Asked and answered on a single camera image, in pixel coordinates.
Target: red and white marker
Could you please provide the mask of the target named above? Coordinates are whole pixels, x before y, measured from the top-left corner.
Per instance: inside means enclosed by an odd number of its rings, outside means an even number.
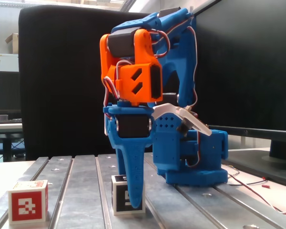
[[[46,221],[48,212],[48,181],[18,182],[9,194],[10,224]]]

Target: screw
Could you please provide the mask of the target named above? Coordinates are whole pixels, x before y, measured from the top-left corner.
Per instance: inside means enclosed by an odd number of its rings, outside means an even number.
[[[212,196],[212,194],[210,194],[210,193],[203,193],[202,195],[203,195],[204,197],[207,197],[207,198]]]
[[[252,225],[244,225],[243,229],[259,229],[259,227],[252,224]]]

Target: white cabinet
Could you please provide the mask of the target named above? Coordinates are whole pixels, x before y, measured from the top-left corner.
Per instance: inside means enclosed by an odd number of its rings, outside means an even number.
[[[0,54],[0,71],[19,72],[18,54]]]

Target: white cube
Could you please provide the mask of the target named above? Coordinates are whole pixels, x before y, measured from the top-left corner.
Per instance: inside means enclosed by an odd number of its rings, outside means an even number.
[[[10,224],[46,221],[48,212],[48,181],[21,181],[9,195]]]
[[[126,175],[112,176],[112,208],[114,215],[145,213],[145,183],[142,200],[138,208],[130,204]]]

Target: black monitor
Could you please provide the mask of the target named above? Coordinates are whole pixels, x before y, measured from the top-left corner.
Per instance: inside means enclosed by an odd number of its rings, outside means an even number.
[[[2,114],[9,115],[9,119],[20,115],[19,72],[0,72],[0,115]]]
[[[286,0],[222,0],[197,14],[195,111],[213,129],[271,139],[224,164],[286,185]]]

